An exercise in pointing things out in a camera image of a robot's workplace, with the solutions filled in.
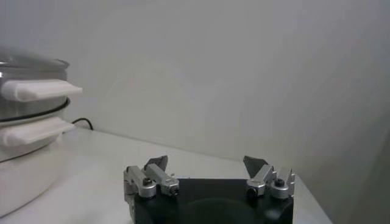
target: silver metal bracket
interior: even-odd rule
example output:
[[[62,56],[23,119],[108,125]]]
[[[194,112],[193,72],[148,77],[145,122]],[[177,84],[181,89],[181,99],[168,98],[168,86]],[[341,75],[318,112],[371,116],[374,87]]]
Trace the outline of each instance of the silver metal bracket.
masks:
[[[271,183],[271,195],[277,199],[294,196],[295,174],[291,169],[282,167],[277,178]]]
[[[272,197],[286,199],[294,196],[295,174],[291,169],[284,167],[277,173],[273,166],[265,164],[253,178],[246,181],[246,184],[250,198],[264,195],[266,187],[269,186]]]
[[[156,194],[156,182],[145,176],[138,166],[129,166],[124,171],[124,192],[127,195],[138,193],[140,197],[151,198]]]
[[[168,196],[178,196],[179,180],[168,176],[156,164],[149,164],[145,170],[146,176],[156,181],[161,187],[161,193]]]
[[[260,197],[264,194],[266,184],[276,178],[274,167],[270,165],[263,165],[257,174],[246,181],[247,193],[250,197]]]

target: black ring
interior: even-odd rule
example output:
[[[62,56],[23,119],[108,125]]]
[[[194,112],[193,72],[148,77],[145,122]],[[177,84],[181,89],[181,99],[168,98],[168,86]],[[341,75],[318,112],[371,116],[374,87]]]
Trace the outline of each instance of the black ring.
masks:
[[[54,109],[47,110],[47,111],[44,111],[44,112],[35,113],[35,114],[28,114],[28,115],[24,115],[24,116],[20,116],[20,117],[6,118],[6,119],[3,119],[3,120],[0,120],[0,122],[18,121],[18,120],[23,120],[23,119],[33,118],[33,117],[44,116],[44,115],[51,114],[51,113],[54,113],[54,112],[57,112],[57,111],[60,111],[60,110],[62,110],[64,108],[66,108],[69,105],[69,103],[71,103],[71,100],[69,100],[69,98],[66,98],[66,101],[65,101],[65,103],[63,105],[61,105],[59,107],[56,107]]]

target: black cable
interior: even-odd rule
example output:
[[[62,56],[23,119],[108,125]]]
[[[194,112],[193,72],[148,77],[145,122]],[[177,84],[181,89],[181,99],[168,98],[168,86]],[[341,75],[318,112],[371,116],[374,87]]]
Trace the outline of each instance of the black cable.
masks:
[[[77,122],[79,122],[79,121],[86,121],[86,122],[88,123],[88,125],[90,126],[90,129],[93,130],[92,123],[90,122],[90,120],[88,120],[88,119],[85,118],[85,117],[78,118],[78,119],[74,120],[74,121],[72,122],[72,124],[75,124],[75,123],[77,123]]]

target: white countertop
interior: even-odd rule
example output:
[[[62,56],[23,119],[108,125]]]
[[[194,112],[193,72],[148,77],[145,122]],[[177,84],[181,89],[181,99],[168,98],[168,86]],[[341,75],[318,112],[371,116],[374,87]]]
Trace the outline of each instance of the white countertop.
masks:
[[[132,223],[124,201],[123,170],[168,155],[167,173],[192,178],[248,178],[240,161],[191,153],[98,131],[77,128],[63,137],[69,163],[45,193],[6,215],[1,224]],[[317,201],[296,178],[294,223],[331,223]]]

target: white handle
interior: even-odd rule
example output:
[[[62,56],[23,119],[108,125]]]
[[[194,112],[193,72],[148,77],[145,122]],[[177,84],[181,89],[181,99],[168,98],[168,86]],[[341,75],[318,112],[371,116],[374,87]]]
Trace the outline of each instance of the white handle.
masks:
[[[74,128],[59,117],[50,117],[28,124],[16,125],[0,129],[0,145],[15,147],[59,135]]]
[[[7,100],[30,102],[81,93],[82,90],[59,79],[11,80],[3,84],[1,94]]]

